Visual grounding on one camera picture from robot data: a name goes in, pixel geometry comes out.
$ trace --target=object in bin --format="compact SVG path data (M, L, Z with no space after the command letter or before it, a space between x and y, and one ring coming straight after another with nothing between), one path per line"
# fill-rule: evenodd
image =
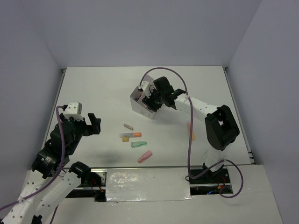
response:
M120 138L122 138L122 137L129 137L129 138L141 137L141 132L122 133L122 134L120 134Z
M130 130L133 130L133 127L130 126L130 125L127 125L127 124L124 124L124 127L128 128L128 129L130 129Z
M147 144L148 143L146 141L135 141L135 142L131 142L131 147L136 148L140 146L146 146Z
M190 135L190 126L191 126L191 124L190 124L190 122L188 122L188 133L189 133L189 135ZM194 131L192 131L192 141L194 141L195 140L195 135L194 135Z
M149 157L151 157L153 153L149 150L145 154L143 154L139 159L138 163L142 163L143 161L147 160Z
M129 137L122 137L122 141L129 141Z

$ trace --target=gray wall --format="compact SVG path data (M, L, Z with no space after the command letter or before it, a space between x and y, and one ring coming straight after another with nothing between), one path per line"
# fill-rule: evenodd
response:
M261 0L22 0L60 67L228 65Z
M285 224L298 223L298 65L299 1L263 0L229 64L228 78Z
M61 72L19 0L1 2L0 21L1 207L18 198L41 148Z

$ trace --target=small yellow object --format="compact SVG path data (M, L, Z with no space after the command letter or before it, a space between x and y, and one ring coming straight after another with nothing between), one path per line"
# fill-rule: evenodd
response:
M191 126L191 124L190 123L188 123L188 133L190 134L190 126ZM194 132L192 132L192 141L194 141L195 140L195 135L194 135Z
M129 137L122 137L122 141L129 141Z

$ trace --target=orange object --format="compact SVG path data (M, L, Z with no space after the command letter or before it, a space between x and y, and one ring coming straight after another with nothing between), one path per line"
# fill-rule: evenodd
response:
M141 137L141 132L134 132L133 137Z
M190 122L188 122L188 133L189 133L189 135L190 135L190 126L191 126L191 124L190 124ZM195 140L195 135L194 135L194 132L192 132L192 141L194 141Z

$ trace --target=green marker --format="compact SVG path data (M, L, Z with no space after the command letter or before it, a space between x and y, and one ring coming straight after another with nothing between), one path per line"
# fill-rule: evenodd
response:
M135 141L135 142L131 142L131 147L136 148L140 146L146 146L147 144L148 143L146 141Z

